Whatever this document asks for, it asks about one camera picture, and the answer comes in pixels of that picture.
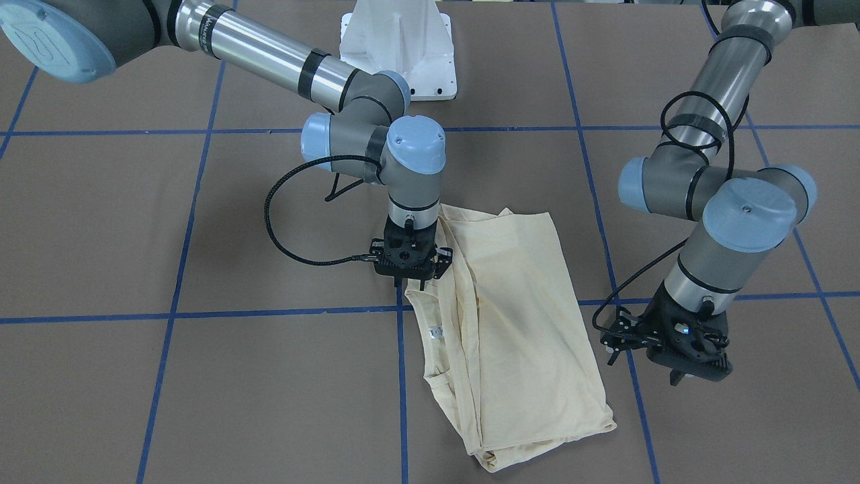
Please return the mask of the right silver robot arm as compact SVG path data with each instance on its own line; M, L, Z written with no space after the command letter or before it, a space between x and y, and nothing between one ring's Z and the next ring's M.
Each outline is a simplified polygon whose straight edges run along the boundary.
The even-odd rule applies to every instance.
M216 1L3 1L2 31L40 70L70 83L107 77L157 47L174 46L316 102L325 113L305 122L305 165L389 191L383 239L372 242L365 260L405 266L449 253L436 244L443 128L406 113L411 91L397 73L367 73Z

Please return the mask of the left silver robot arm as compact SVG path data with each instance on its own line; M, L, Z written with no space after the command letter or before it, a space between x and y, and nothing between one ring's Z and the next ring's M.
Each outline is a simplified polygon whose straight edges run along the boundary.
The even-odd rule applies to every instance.
M857 1L734 1L689 91L660 115L649 157L626 163L621 202L696 223L669 275L637 319L647 346L728 333L729 304L766 255L811 212L817 187L807 171L778 165L743 171L734 133L756 78L776 46L801 27L856 24Z

